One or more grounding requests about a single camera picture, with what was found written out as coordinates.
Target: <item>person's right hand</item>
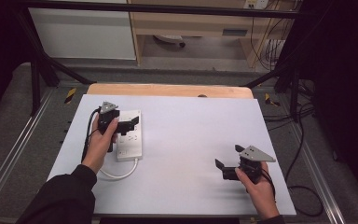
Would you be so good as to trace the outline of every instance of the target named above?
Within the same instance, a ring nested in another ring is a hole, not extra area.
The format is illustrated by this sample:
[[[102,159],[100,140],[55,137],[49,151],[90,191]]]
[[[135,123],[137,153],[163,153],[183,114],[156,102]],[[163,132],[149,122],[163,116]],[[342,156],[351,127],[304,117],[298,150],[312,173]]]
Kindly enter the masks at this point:
[[[269,171],[267,164],[262,161],[261,167],[266,172]],[[264,176],[260,177],[257,184],[254,184],[241,169],[235,168],[238,179],[246,187],[248,193],[251,195],[252,202],[257,210],[258,215],[262,220],[276,217],[279,215],[275,198],[272,192],[272,186]]]

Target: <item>floor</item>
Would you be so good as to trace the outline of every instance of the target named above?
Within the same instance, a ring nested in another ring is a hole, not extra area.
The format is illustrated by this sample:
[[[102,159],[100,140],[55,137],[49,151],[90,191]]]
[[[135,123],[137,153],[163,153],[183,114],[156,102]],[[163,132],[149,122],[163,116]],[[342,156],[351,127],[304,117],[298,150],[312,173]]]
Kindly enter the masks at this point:
[[[265,74],[269,67],[258,63],[249,68],[246,59],[235,39],[186,37],[186,46],[164,44],[149,36],[146,39],[143,63],[63,60],[80,75],[100,82],[172,83],[239,86]],[[62,83],[58,88],[44,88],[51,94],[44,115],[38,121],[32,136],[17,155],[10,176],[4,179],[0,188],[0,223],[10,223],[20,215],[32,200],[38,188],[46,181],[49,169],[60,150],[70,120],[76,112],[80,97],[87,86],[75,83],[64,74],[59,74]],[[0,103],[0,167],[15,145],[18,136],[29,120],[32,92],[30,89],[30,69],[27,65],[19,67],[5,96]],[[272,89],[276,78],[254,88],[255,98],[266,118],[280,119],[287,114],[284,107],[287,94],[277,94]],[[311,83],[302,85],[311,89]],[[71,104],[63,103],[67,92],[76,87]],[[266,93],[270,102],[266,103]],[[308,96],[300,96],[304,105]],[[279,122],[266,122],[270,138],[277,153],[283,172],[287,172],[298,148],[297,124],[288,119]],[[331,191],[338,211],[344,222],[334,222],[329,211],[317,217],[298,214],[286,217],[288,223],[358,223],[358,184],[345,163],[333,160],[332,151],[318,118],[309,114],[303,118],[305,145],[321,170],[325,183]],[[290,173],[288,186],[301,185],[315,189],[317,180],[307,163],[307,153],[300,153],[296,165]],[[321,206],[309,191],[292,190],[296,207],[308,213],[317,212]],[[241,223],[249,223],[244,218]]]

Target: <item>white cable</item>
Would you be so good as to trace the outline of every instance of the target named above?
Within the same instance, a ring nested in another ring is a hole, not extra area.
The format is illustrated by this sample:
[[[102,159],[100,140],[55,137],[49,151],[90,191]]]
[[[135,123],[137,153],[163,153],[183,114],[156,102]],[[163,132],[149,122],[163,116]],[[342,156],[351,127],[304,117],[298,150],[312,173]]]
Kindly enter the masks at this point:
[[[108,174],[106,171],[104,171],[103,169],[101,169],[100,171],[101,171],[104,175],[107,175],[107,176],[109,176],[109,177],[112,178],[112,179],[119,180],[119,179],[123,179],[123,178],[125,178],[125,177],[131,175],[131,174],[135,171],[135,169],[136,169],[137,166],[138,166],[138,158],[135,158],[135,161],[134,161],[134,164],[133,164],[132,169],[131,169],[126,175],[110,175],[110,174]]]

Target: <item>white power strip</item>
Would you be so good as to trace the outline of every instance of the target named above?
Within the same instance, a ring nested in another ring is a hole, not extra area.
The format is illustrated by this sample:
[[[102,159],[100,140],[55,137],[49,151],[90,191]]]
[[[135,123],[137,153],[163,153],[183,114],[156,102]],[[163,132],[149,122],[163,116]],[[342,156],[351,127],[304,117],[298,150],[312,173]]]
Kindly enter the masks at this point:
[[[134,131],[117,137],[117,160],[134,161],[142,158],[142,119],[140,110],[120,111],[119,121],[128,121],[139,117],[139,123]]]

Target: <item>person's left hand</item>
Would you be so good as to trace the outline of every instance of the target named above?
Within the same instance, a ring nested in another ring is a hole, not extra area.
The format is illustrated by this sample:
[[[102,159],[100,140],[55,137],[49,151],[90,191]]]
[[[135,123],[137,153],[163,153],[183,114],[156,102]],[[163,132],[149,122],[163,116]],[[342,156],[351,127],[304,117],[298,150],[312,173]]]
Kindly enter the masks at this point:
[[[112,144],[112,142],[115,143],[117,140],[117,134],[114,132],[118,123],[117,119],[113,119],[102,135],[100,131],[95,131],[98,129],[98,117],[99,114],[97,114],[92,122],[93,133],[89,139],[89,148],[86,157],[82,161],[82,164],[88,166],[95,174],[103,167],[103,158],[110,144]]]

